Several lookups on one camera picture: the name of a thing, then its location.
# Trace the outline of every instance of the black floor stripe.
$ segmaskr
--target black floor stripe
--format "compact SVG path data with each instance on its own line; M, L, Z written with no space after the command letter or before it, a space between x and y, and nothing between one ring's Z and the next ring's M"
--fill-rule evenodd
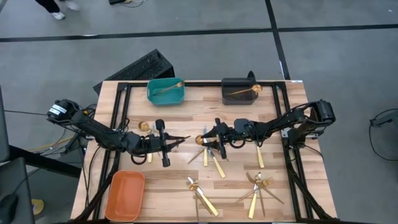
M6 3L7 3L7 0L2 0L0 2L0 13L1 13L2 9L4 8L4 6L6 5Z
M370 29L396 29L398 24L385 25L359 25L359 26L325 26L325 27L291 27L278 28L279 32L313 32L334 30L370 30Z
M280 41L278 27L276 25L274 10L272 10L271 0L265 0L268 10L269 21L271 22L272 34L274 35L276 51L278 52L279 62L282 69L282 74L285 80L290 80L289 69L287 68L286 58L282 42Z
M36 42L51 40L94 40L94 39L116 39L134 37L171 37L183 35L214 35L214 34L258 34L271 32L271 28L249 28L249 29L217 29L217 30L190 30L170 32L143 32L126 34L99 34L99 35L69 35L55 37L11 37L0 38L0 42Z

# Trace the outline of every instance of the teal bin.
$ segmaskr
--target teal bin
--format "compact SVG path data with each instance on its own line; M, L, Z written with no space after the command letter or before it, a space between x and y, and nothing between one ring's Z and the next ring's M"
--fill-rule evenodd
M179 105L184 100L185 85L181 87L173 87L163 93L154 95L170 86L176 85L178 82L183 82L181 78L159 78L149 81L147 85L148 100L155 106L170 106Z

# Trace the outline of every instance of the gold spoon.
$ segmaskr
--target gold spoon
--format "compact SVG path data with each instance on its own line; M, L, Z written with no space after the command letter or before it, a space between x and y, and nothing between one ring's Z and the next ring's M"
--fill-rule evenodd
M149 127L149 124L147 122L145 122L145 121L141 121L140 123L138 123L138 128L141 131L145 131L145 132L151 131L151 128Z
M154 95L158 95L159 93L163 93L164 91L167 91L167 90L169 90L169 89L171 89L171 88L174 88L174 87L181 87L182 86L182 82L178 82L177 84L175 84L174 86L170 86L170 87L167 87L166 89L164 89L164 90L162 90L162 91L158 91L157 93L155 93Z
M260 93L261 90L262 90L262 86L259 85L259 84L255 84L255 85L253 85L250 89L241 90L241 91L236 91L236 92L227 94L226 96L230 96L230 95L237 94L237 93L244 93L245 91L250 91L250 90L253 90L253 91L255 91L256 93Z

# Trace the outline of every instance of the black crate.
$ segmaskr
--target black crate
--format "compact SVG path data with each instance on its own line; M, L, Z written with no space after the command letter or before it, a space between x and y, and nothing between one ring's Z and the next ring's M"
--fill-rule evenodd
M173 65L157 50L153 50L124 69L111 75L109 80L151 80L175 77ZM99 95L102 82L93 87Z

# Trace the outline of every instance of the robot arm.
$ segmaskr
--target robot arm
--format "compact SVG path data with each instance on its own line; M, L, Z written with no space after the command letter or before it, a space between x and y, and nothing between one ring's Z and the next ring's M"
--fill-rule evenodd
M310 116L305 115L304 110L310 109ZM230 128L226 123L220 122L216 118L216 126L213 129L197 137L197 143L202 146L212 147L220 151L221 157L226 159L226 151L224 145L229 143L233 148L241 148L246 141L254 141L258 146L269 138L272 133L289 129L287 131L287 142L290 146L297 146L298 143L304 143L305 137L313 134L320 136L325 128L336 121L333 108L329 102L319 100L299 105L281 117L273 119L269 122L250 121L248 119L236 119L234 128ZM213 141L203 141L203 138L215 138Z
M55 104L47 112L48 118L51 123L57 124L61 127L68 128L74 126L83 130L84 132L95 137L99 146L120 152L128 152L132 161L135 164L143 164L143 162L135 162L134 156L144 156L153 152L162 152L163 166L168 167L170 160L167 153L170 152L175 146L183 143L188 137L175 137L170 136L164 132L165 124L161 119L156 120L156 129L159 130L160 135L154 136L140 136L132 131L125 132L127 126L125 121L122 121L117 130L112 130L107 126L99 123L98 121L90 118L84 110L79 109L77 103L70 100L57 100ZM172 144L167 144L166 140L177 140Z

